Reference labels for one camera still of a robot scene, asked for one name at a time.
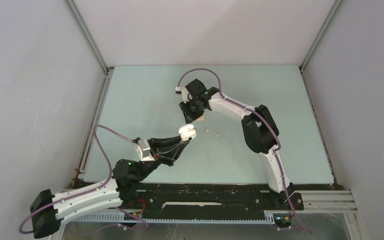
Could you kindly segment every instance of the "work surface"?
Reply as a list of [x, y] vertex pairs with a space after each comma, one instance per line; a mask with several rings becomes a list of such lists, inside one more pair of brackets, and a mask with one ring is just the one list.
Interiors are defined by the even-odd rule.
[[[215, 71], [223, 92], [229, 97], [247, 105], [268, 107], [280, 132], [280, 156], [293, 183], [334, 182], [296, 65], [118, 66], [114, 69], [99, 123], [132, 139], [177, 136], [185, 119], [178, 106], [182, 97], [175, 94], [175, 86], [183, 73], [196, 67]], [[201, 80], [207, 88], [218, 87], [217, 79], [206, 71], [190, 73], [181, 85], [193, 79]], [[247, 147], [241, 123], [218, 112], [207, 110], [204, 115], [204, 121], [193, 123], [197, 137], [175, 165], [161, 165], [144, 182], [267, 183], [265, 165]], [[119, 159], [139, 159], [134, 144], [103, 129], [98, 131], [98, 137], [112, 166]], [[107, 176], [105, 159], [94, 142], [84, 180], [97, 182]]]

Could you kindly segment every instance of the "gray wall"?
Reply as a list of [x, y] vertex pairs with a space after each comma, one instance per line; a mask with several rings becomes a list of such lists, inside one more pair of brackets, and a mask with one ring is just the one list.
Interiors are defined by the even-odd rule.
[[305, 76], [339, 179], [384, 239], [384, 1], [344, 1]]
[[69, 183], [102, 76], [64, 1], [0, 0], [0, 240]]

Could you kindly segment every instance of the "wall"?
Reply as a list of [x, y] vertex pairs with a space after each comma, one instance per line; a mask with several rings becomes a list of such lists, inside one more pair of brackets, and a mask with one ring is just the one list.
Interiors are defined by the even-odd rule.
[[384, 1], [344, 1], [305, 76], [339, 179], [384, 239]]
[[64, 1], [0, 0], [0, 240], [69, 183], [102, 76]]
[[76, 0], [108, 66], [293, 64], [334, 0]]

